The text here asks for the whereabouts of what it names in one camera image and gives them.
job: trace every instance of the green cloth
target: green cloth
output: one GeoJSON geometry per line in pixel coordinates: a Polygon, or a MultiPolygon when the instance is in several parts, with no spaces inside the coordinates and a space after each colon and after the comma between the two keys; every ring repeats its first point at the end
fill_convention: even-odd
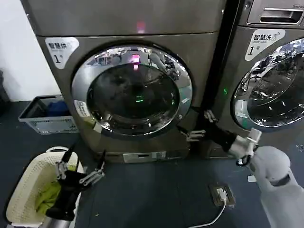
{"type": "MultiPolygon", "coordinates": [[[[75,171],[76,166],[69,166],[68,169],[75,171]]],[[[46,184],[35,200],[36,212],[45,215],[47,210],[54,206],[60,189],[61,186],[57,181],[46,184]]]]}

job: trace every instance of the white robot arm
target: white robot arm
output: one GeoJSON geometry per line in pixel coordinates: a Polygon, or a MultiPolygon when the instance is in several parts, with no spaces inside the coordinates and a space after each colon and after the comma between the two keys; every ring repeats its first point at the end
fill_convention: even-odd
{"type": "Polygon", "coordinates": [[[258,147],[262,133],[256,129],[242,138],[219,129],[211,111],[206,111],[204,116],[206,128],[188,134],[188,141],[207,136],[233,154],[238,159],[237,165],[252,171],[271,228],[304,227],[304,189],[295,180],[288,156],[275,147],[258,147]]]}

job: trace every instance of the white wall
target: white wall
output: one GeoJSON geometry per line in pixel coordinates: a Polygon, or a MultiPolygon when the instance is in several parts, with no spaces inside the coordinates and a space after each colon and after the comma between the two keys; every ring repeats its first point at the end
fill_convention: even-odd
{"type": "Polygon", "coordinates": [[[12,101],[60,94],[19,0],[0,0],[0,69],[12,101]]]}

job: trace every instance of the white laundry basket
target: white laundry basket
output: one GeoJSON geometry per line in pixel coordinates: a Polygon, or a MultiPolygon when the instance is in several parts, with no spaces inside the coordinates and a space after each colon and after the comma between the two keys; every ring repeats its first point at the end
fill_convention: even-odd
{"type": "MultiPolygon", "coordinates": [[[[45,153],[34,158],[28,165],[6,209],[7,220],[11,222],[12,226],[36,228],[42,224],[45,216],[35,211],[36,197],[46,184],[57,180],[55,163],[61,161],[67,150],[68,148],[60,146],[49,148],[45,153]]],[[[68,166],[77,166],[77,164],[77,171],[84,173],[77,154],[73,152],[68,166]]]]}

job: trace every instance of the door handle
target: door handle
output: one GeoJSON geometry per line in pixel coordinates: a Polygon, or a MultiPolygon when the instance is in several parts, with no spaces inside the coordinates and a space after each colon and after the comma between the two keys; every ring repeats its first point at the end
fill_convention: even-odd
{"type": "Polygon", "coordinates": [[[298,24],[303,18],[304,9],[264,8],[261,22],[273,24],[298,24]]]}

